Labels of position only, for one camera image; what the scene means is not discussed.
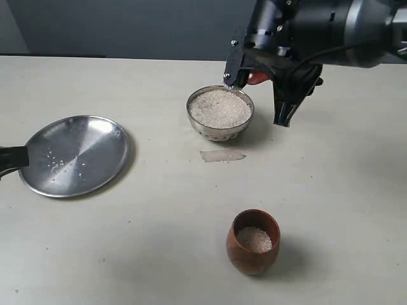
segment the copper cup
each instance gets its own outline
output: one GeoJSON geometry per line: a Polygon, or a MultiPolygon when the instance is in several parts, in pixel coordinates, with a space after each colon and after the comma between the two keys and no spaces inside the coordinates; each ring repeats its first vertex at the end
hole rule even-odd
{"type": "Polygon", "coordinates": [[[226,239],[226,251],[231,263],[245,275],[262,275],[275,262],[279,254],[280,229],[277,222],[264,211],[246,210],[233,221],[226,239]],[[272,248],[263,253],[254,253],[244,248],[237,240],[238,232],[245,227],[257,227],[272,240],[272,248]]]}

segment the white table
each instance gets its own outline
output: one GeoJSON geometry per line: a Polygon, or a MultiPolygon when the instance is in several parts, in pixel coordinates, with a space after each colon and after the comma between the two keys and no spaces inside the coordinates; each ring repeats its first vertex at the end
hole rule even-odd
{"type": "Polygon", "coordinates": [[[272,125],[272,86],[235,147],[191,129],[189,94],[224,63],[0,58],[0,144],[60,118],[123,125],[137,154],[117,183],[77,200],[0,181],[0,304],[406,304],[407,69],[325,67],[292,127],[272,125]],[[240,274],[224,242],[246,208],[280,224],[277,264],[240,274]]]}

